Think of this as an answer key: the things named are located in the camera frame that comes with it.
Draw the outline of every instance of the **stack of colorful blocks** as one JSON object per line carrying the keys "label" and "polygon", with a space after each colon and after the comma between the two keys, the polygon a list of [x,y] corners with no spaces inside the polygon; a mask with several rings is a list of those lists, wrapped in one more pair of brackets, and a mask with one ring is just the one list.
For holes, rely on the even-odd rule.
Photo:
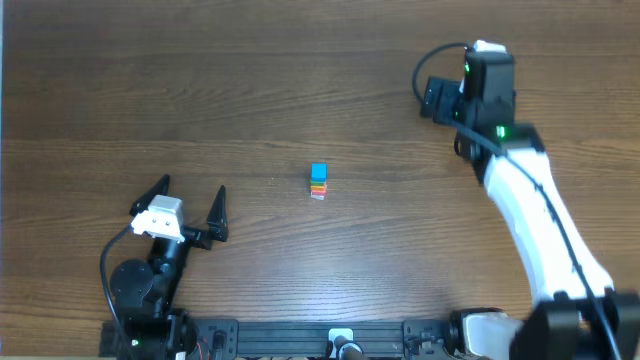
{"label": "stack of colorful blocks", "polygon": [[311,164],[311,197],[324,200],[327,194],[327,164]]}

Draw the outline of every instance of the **wooden table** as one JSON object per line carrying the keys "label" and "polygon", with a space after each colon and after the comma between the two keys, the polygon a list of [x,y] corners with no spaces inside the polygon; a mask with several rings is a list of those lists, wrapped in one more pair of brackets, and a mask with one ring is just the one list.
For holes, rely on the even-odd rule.
{"label": "wooden table", "polygon": [[[425,52],[477,38],[515,55],[518,120],[594,255],[640,288],[639,17],[622,0],[6,1],[3,353],[97,353],[100,251],[164,173],[189,225],[228,190],[229,242],[192,252],[176,299],[196,316],[526,316],[502,217],[411,94]],[[443,54],[421,86],[461,64]],[[125,238],[109,272],[150,244]]]}

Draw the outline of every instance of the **black cable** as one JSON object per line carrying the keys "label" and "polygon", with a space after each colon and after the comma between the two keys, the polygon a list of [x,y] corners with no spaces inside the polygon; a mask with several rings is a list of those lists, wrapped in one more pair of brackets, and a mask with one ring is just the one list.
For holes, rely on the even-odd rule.
{"label": "black cable", "polygon": [[107,280],[107,255],[109,254],[109,250],[111,250],[111,247],[113,247],[113,245],[118,242],[118,240],[122,239],[122,237],[125,236],[129,232],[129,230],[131,230],[131,225],[127,225],[127,227],[122,229],[122,231],[120,231],[116,236],[113,237],[113,239],[111,239],[107,243],[107,245],[105,245],[104,249],[102,250],[102,255],[100,255],[100,277],[102,278],[102,289],[104,290],[104,296],[107,298],[107,305],[109,305],[109,310],[111,310],[111,315],[113,316],[113,325],[115,326],[118,335],[120,335],[120,339],[124,343],[124,347],[129,353],[129,358],[131,360],[137,360],[138,358],[131,348],[131,342],[127,337],[127,333],[124,331],[124,327],[118,320],[118,315],[116,315],[116,308],[113,305],[111,290],[109,290],[109,281]]}
{"label": "black cable", "polygon": [[411,78],[411,85],[413,86],[413,95],[415,95],[416,99],[418,99],[418,102],[422,103],[422,101],[424,100],[424,97],[420,94],[420,89],[418,89],[418,73],[420,72],[420,69],[422,69],[422,65],[424,65],[424,63],[427,62],[427,60],[429,60],[432,56],[436,55],[437,53],[447,49],[456,48],[456,47],[472,49],[472,47],[469,44],[465,44],[465,43],[444,44],[442,46],[438,46],[437,48],[431,50],[427,55],[423,56],[422,59],[420,59],[420,61],[418,61],[418,65],[416,65],[416,68],[413,70],[413,77]]}
{"label": "black cable", "polygon": [[560,234],[562,235],[562,240],[564,241],[564,245],[567,248],[567,252],[569,253],[569,257],[571,258],[571,263],[573,264],[573,267],[576,271],[576,273],[578,274],[578,277],[580,278],[580,281],[582,282],[582,285],[585,288],[585,292],[587,293],[587,299],[589,299],[594,307],[594,310],[596,312],[596,315],[598,317],[598,319],[600,320],[600,322],[602,323],[602,326],[604,328],[605,334],[607,336],[607,340],[609,342],[609,346],[611,347],[611,353],[613,354],[614,358],[616,360],[621,360],[622,357],[620,355],[620,350],[618,349],[618,345],[616,343],[615,340],[615,336],[613,335],[613,330],[611,330],[611,326],[609,325],[609,322],[607,320],[607,316],[604,312],[604,308],[602,307],[602,304],[596,299],[593,290],[591,289],[591,286],[589,285],[589,282],[587,281],[587,277],[584,274],[584,271],[582,269],[582,265],[580,265],[580,262],[578,261],[578,257],[576,256],[575,251],[573,250],[573,246],[571,246],[571,241],[569,240],[569,235],[567,235],[567,231],[564,228],[564,225],[562,225],[562,221],[560,220],[560,217],[558,216],[558,213],[556,211],[556,208],[553,206],[553,203],[551,202],[551,199],[549,198],[549,195],[547,195],[546,191],[544,191],[544,188],[542,187],[542,185],[540,183],[538,183],[536,181],[536,179],[531,176],[531,174],[529,174],[529,172],[527,172],[522,166],[520,166],[520,164],[518,164],[517,162],[515,162],[515,160],[513,160],[510,156],[507,155],[507,152],[505,150],[503,150],[502,148],[500,148],[498,145],[494,144],[491,140],[487,139],[486,137],[482,136],[481,134],[471,130],[470,128],[464,126],[463,124],[456,122],[456,121],[450,121],[448,124],[445,125],[450,125],[454,128],[456,128],[458,130],[458,132],[469,138],[471,141],[477,143],[478,145],[482,146],[483,148],[489,150],[490,152],[492,152],[494,155],[496,156],[503,156],[511,165],[513,165],[516,169],[518,169],[529,181],[531,181],[531,183],[533,184],[534,188],[536,189],[536,191],[538,191],[540,193],[540,195],[542,195],[542,198],[544,199],[547,208],[549,209],[549,215],[551,216],[551,220],[558,226],[558,230],[560,231]]}

